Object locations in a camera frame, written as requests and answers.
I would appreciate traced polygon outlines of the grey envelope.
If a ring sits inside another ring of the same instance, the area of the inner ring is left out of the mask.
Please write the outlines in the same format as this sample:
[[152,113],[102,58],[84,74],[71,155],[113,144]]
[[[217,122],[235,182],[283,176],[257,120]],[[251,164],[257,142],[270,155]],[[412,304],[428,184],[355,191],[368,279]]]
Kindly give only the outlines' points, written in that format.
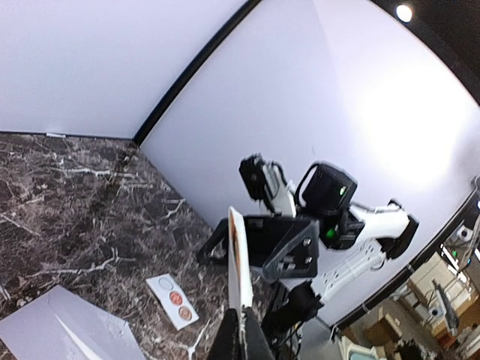
[[127,321],[56,286],[1,321],[17,359],[144,359]]

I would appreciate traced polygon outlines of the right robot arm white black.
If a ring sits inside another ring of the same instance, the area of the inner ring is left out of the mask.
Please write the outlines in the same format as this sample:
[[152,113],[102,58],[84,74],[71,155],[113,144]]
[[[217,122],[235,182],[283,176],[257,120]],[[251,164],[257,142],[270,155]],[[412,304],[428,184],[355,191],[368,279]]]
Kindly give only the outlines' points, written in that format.
[[239,172],[262,209],[241,220],[250,264],[267,281],[299,280],[263,320],[271,335],[314,318],[359,275],[397,259],[419,226],[395,200],[376,208],[354,203],[356,181],[329,163],[313,163],[298,186],[260,154],[243,159]]

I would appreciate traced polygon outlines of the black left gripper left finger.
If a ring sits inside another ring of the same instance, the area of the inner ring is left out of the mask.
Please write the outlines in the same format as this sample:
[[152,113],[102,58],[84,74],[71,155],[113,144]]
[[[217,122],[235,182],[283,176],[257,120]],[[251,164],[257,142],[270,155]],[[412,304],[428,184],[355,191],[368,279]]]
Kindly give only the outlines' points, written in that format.
[[228,309],[214,339],[214,360],[238,360],[241,357],[237,311]]

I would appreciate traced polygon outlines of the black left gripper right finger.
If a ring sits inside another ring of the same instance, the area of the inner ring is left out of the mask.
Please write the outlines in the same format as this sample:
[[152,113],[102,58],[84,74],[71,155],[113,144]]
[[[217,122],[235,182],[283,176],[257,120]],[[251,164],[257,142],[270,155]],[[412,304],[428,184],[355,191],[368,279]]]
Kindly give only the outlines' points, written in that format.
[[241,356],[245,360],[275,359],[250,307],[241,309]]

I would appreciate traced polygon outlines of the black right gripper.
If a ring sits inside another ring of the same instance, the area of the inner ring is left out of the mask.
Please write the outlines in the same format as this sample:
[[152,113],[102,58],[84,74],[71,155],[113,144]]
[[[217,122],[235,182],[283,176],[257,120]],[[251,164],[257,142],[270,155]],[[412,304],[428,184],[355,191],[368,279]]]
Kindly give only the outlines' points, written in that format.
[[[268,281],[315,278],[318,274],[320,222],[310,217],[244,217],[250,265]],[[197,251],[199,264],[227,264],[229,221],[223,218]],[[213,250],[222,244],[224,255]]]

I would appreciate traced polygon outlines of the beige lined letter paper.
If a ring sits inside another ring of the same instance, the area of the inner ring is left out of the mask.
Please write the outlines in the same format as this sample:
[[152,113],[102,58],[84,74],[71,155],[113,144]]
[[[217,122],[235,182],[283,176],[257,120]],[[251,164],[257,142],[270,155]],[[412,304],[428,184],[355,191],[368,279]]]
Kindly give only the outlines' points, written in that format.
[[253,286],[245,222],[232,206],[228,209],[228,296],[229,307],[239,314],[253,304]]

